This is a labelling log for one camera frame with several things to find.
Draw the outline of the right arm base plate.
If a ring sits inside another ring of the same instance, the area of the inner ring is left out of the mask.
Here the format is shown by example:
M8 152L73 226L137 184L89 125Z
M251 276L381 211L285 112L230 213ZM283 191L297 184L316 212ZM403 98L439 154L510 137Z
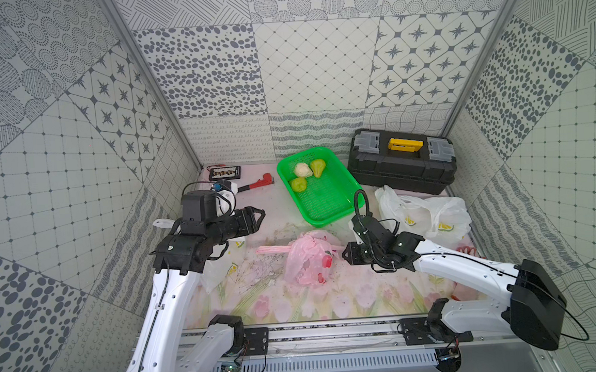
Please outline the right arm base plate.
M397 331L403 336L406 345L443 344L472 342L472 332L455 333L441 321L430 322L426 317L401 319Z

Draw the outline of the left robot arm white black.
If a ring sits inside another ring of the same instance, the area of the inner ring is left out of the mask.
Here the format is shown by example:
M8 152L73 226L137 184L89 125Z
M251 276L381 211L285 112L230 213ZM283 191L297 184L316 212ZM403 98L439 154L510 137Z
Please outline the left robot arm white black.
M233 239L259 231L266 213L237 208L238 188L227 181L183 191L182 217L152 251L154 274L148 310L126 372L212 372L225 355L246 351L239 316L219 314L193 349L179 358L182 326L208 262L222 258Z

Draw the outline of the pink plastic bag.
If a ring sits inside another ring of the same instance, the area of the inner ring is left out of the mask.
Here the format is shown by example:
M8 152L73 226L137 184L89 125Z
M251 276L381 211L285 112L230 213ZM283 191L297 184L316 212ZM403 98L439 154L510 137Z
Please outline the pink plastic bag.
M319 287L333 279L335 262L344 249L340 240L324 230L305 232L288 245L260 246L257 255L285 255L283 279L298 287Z

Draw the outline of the lemon print plastic bag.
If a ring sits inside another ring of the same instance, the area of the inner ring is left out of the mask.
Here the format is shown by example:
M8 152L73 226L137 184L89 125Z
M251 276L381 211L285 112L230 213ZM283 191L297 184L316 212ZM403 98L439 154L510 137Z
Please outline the lemon print plastic bag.
M214 242L202 236L183 235L181 220L160 218L153 226L169 231L150 253L157 274L164 270L182 276L196 272L202 275L200 284L210 293L244 260L246 236Z

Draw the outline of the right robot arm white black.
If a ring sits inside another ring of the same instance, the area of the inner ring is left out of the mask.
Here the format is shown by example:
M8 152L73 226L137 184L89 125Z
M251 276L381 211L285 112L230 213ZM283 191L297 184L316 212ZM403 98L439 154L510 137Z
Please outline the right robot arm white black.
M426 328L437 342L455 342L474 332L512 333L546 351L560 346L569 313L566 298L539 263L485 260L445 248L409 232L393 233L371 214L351 220L357 239L343 259L369 265L375 273L399 270L450 279L486 295L479 301L439 298L428 311Z

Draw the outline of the green pear top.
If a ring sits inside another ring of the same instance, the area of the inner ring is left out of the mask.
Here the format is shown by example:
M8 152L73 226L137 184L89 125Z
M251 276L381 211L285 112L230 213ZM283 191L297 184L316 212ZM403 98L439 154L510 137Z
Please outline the green pear top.
M314 159L310 163L310 168L311 168L311 171L315 178L321 178L326 167L327 167L327 162L325 162L323 159L320 159L320 158Z

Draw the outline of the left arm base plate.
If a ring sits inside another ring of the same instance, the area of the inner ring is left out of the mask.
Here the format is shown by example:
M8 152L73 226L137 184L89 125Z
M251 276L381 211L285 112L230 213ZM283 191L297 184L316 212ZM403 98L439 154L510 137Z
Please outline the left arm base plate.
M245 327L241 331L235 331L234 347L238 355L267 355L269 343L269 328Z

